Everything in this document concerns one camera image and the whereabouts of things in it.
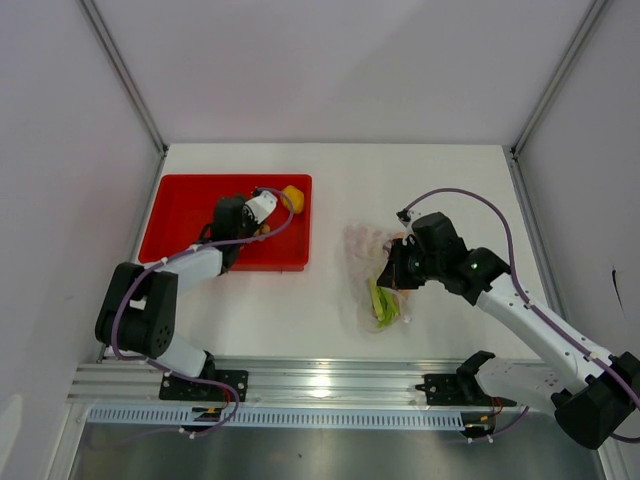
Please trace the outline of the clear pink-dotted zip bag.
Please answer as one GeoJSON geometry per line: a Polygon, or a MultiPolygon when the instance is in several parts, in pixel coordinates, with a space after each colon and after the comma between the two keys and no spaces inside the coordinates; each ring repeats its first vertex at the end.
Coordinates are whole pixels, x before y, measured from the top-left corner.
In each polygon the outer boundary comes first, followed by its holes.
{"type": "Polygon", "coordinates": [[[342,232],[346,280],[356,304],[358,322],[369,333],[379,333],[396,323],[408,324],[412,320],[409,292],[390,289],[400,297],[402,315],[390,326],[377,329],[367,285],[369,277],[373,277],[377,284],[377,279],[387,263],[389,252],[383,249],[383,244],[390,235],[397,232],[399,231],[362,222],[350,223],[342,232]]]}

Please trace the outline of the bunch of tan longans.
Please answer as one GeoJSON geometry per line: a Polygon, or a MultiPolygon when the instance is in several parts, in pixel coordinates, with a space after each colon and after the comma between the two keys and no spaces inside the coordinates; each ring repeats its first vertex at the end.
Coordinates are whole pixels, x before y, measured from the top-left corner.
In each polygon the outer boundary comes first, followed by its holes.
{"type": "Polygon", "coordinates": [[[259,228],[253,233],[252,239],[256,241],[264,241],[268,235],[271,233],[271,227],[268,224],[262,224],[259,228]]]}

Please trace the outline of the orange purple sweet potato slice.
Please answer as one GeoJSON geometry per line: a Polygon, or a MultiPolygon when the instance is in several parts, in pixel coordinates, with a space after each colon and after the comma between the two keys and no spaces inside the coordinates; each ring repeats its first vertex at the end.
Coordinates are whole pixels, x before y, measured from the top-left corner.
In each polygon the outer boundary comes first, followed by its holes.
{"type": "Polygon", "coordinates": [[[406,242],[407,237],[409,236],[409,232],[407,230],[399,231],[389,236],[389,238],[384,242],[383,249],[385,251],[390,251],[395,240],[399,240],[401,243],[406,242]]]}

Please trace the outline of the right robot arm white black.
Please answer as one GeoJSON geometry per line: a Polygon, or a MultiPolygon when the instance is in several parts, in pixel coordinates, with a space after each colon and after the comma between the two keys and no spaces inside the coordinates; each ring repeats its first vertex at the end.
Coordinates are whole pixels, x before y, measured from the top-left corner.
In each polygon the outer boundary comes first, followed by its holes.
{"type": "Polygon", "coordinates": [[[472,358],[456,380],[468,403],[501,397],[553,417],[577,444],[596,450],[639,408],[639,360],[615,355],[582,335],[516,283],[514,267],[485,247],[468,248],[441,212],[404,209],[380,287],[416,290],[429,281],[498,320],[541,360],[547,373],[517,367],[489,352],[472,358]]]}

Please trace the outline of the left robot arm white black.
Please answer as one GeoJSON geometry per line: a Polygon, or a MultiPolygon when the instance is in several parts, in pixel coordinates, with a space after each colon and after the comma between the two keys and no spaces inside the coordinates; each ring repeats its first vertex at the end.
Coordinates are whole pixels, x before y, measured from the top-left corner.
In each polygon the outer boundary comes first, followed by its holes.
{"type": "Polygon", "coordinates": [[[209,398],[222,378],[212,354],[175,333],[178,296],[227,273],[238,259],[238,241],[256,234],[270,215],[256,195],[223,197],[186,255],[161,261],[155,270],[122,262],[114,270],[95,325],[96,339],[121,352],[156,362],[182,379],[197,400],[209,398]]]}

